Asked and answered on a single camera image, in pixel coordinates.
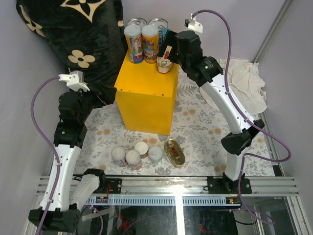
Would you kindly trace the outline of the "can with white lid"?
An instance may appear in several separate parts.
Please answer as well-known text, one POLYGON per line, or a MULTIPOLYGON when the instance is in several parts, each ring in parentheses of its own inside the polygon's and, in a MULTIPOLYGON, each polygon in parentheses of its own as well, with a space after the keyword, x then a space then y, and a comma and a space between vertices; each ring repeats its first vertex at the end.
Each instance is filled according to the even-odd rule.
POLYGON ((139 170, 142 167, 141 155, 136 150, 130 150, 126 153, 126 161, 132 170, 139 170))
POLYGON ((121 147, 117 146, 111 151, 112 160, 114 163, 119 167, 126 167, 128 165, 126 161, 126 150, 121 147))
POLYGON ((148 157, 148 150, 149 150, 149 147, 147 145, 147 143, 141 141, 141 142, 138 142, 135 146, 134 146, 134 149, 140 154, 140 157, 142 159, 148 157))

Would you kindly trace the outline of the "yellow wooden shelf cabinet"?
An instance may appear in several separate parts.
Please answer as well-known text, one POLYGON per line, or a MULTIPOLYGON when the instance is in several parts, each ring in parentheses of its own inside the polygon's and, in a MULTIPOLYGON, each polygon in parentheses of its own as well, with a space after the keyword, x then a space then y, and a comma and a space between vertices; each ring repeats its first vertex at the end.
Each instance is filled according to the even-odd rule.
POLYGON ((179 66, 165 74, 155 64, 134 64, 126 55, 115 82, 115 100, 126 129, 152 134, 171 132, 179 66))

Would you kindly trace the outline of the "tall porridge can plastic lid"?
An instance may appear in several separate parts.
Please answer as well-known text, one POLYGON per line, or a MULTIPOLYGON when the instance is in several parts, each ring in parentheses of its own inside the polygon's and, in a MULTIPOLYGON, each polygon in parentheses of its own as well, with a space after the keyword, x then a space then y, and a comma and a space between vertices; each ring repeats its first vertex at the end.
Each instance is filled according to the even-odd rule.
POLYGON ((124 35, 128 45, 129 59, 138 64, 144 60, 141 29, 137 25, 129 25, 124 29, 124 35))

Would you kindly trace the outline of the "blue soup can top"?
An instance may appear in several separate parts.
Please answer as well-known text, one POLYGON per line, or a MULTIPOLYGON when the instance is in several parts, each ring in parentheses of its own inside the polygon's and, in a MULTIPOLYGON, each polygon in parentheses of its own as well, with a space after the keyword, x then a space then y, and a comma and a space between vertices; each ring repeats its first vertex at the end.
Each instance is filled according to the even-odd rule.
POLYGON ((139 17, 137 17, 137 18, 132 18, 132 19, 130 19, 130 20, 128 21, 128 23, 127 23, 127 26, 129 26, 129 25, 137 25, 137 26, 139 26, 140 28, 143 28, 144 26, 147 25, 147 21, 146 21, 145 19, 139 18, 139 17))

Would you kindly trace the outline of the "yellow orange can plastic lid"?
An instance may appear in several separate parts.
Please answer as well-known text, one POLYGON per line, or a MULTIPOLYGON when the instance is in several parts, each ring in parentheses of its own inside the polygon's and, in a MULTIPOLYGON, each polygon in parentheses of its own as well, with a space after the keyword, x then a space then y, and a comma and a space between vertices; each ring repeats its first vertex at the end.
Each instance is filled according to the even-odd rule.
POLYGON ((157 62, 159 29, 154 25, 146 25, 141 31, 144 60, 149 64, 157 62))

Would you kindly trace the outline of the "black floral plush blanket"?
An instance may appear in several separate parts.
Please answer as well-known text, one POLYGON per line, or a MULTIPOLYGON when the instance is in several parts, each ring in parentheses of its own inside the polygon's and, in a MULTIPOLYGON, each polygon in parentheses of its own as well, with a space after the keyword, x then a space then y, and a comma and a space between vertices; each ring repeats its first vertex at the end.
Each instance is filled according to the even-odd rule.
POLYGON ((122 1, 18 0, 16 10, 69 72, 82 71, 88 87, 105 104, 114 103, 127 51, 122 1))

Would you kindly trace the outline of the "can with white lid front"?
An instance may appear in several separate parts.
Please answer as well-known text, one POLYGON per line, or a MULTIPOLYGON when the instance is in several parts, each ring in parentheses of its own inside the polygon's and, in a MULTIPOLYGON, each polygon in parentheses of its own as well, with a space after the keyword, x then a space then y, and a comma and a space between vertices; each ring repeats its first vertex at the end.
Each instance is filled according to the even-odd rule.
POLYGON ((142 167, 141 155, 136 150, 130 150, 126 153, 126 161, 132 170, 139 170, 142 167))

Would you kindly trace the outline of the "gold oval tin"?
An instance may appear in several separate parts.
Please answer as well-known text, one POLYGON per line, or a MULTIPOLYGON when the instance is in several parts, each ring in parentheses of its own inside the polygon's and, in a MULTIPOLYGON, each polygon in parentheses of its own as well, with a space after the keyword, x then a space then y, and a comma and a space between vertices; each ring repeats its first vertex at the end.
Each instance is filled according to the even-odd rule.
POLYGON ((182 168, 186 159, 178 142, 174 139, 168 139, 164 144, 164 149, 172 165, 176 168, 182 168))
POLYGON ((173 67, 173 62, 168 59, 168 56, 163 57, 158 56, 156 60, 156 67, 159 73, 165 74, 171 71, 173 67))

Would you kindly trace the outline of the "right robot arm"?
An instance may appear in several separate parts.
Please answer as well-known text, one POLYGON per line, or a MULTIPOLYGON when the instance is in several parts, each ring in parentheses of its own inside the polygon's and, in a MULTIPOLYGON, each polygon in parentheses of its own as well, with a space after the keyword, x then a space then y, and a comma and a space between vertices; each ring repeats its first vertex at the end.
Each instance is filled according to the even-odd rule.
POLYGON ((203 55, 200 37, 194 31, 176 33, 169 30, 159 51, 160 56, 165 54, 167 46, 171 47, 168 59, 180 65, 188 78, 213 99, 230 128, 230 133, 221 140, 227 151, 227 166, 214 190, 244 193, 248 183, 243 173, 244 154, 264 128, 264 122, 255 120, 246 111, 228 85, 226 69, 214 57, 203 55))

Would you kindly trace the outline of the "white crumpled cloth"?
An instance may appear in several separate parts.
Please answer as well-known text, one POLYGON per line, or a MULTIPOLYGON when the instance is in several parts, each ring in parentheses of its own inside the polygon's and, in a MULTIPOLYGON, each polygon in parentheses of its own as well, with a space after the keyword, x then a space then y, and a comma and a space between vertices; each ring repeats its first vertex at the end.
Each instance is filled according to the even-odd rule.
POLYGON ((265 82, 259 76, 258 63, 252 63, 247 59, 231 58, 227 78, 230 88, 251 115, 266 110, 265 82))

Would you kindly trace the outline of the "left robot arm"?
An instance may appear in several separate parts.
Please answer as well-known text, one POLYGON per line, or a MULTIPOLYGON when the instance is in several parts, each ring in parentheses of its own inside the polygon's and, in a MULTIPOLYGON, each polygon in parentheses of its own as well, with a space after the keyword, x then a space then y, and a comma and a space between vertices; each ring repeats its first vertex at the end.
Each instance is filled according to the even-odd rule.
MULTIPOLYGON (((104 102, 83 82, 83 73, 73 71, 58 76, 65 81, 69 91, 59 97, 59 122, 54 141, 49 143, 53 154, 51 176, 39 208, 29 212, 29 221, 37 226, 36 234, 42 231, 74 233, 78 226, 81 209, 94 193, 107 191, 109 185, 101 169, 87 169, 82 180, 70 191, 74 167, 82 150, 87 133, 85 122, 92 110, 102 108, 104 102)), ((123 104, 129 107, 122 116, 143 124, 144 130, 167 134, 174 113, 178 71, 168 75, 157 74, 155 87, 171 84, 168 93, 148 94, 130 92, 123 104)))

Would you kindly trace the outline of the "floral patterned table mat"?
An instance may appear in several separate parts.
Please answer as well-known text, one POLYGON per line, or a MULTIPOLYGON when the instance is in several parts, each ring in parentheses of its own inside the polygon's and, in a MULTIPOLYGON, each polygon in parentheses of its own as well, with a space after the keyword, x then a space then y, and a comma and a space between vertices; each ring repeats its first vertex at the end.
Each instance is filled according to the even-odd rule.
POLYGON ((94 109, 86 126, 75 174, 95 168, 111 175, 218 176, 227 166, 221 139, 229 133, 229 126, 183 72, 179 73, 170 135, 127 130, 116 104, 94 109), (140 168, 121 166, 114 160, 134 149, 147 154, 152 147, 156 155, 143 158, 140 168))

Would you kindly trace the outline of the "silver can with clear lid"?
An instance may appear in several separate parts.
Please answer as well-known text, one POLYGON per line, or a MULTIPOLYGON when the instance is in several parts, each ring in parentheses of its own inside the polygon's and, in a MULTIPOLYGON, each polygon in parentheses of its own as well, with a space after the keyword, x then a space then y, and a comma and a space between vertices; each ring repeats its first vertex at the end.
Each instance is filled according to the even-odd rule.
POLYGON ((148 156, 153 163, 159 163, 162 160, 163 151, 158 146, 152 146, 148 151, 148 156))

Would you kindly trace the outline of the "can with white lid back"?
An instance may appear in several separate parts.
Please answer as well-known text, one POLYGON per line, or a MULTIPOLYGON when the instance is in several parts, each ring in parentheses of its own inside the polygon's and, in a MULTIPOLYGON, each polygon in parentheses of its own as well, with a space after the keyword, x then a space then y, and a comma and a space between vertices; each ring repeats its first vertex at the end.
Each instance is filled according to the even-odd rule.
POLYGON ((142 159, 148 157, 148 150, 149 150, 149 147, 147 145, 147 143, 141 141, 141 142, 138 142, 135 146, 134 146, 134 149, 140 154, 140 157, 142 159))

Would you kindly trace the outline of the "aluminium corner post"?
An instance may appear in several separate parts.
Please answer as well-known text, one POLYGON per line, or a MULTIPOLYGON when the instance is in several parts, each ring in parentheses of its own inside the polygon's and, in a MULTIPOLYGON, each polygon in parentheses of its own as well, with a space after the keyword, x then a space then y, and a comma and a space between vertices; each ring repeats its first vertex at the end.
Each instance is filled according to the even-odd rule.
POLYGON ((273 20, 269 30, 266 33, 266 36, 264 37, 262 43, 260 44, 252 62, 253 63, 259 63, 260 59, 262 58, 264 52, 266 51, 268 45, 270 44, 270 41, 272 37, 274 36, 276 30, 278 29, 280 23, 285 18, 286 14, 290 10, 291 6, 293 5, 294 0, 285 0, 278 11, 275 19, 273 20))

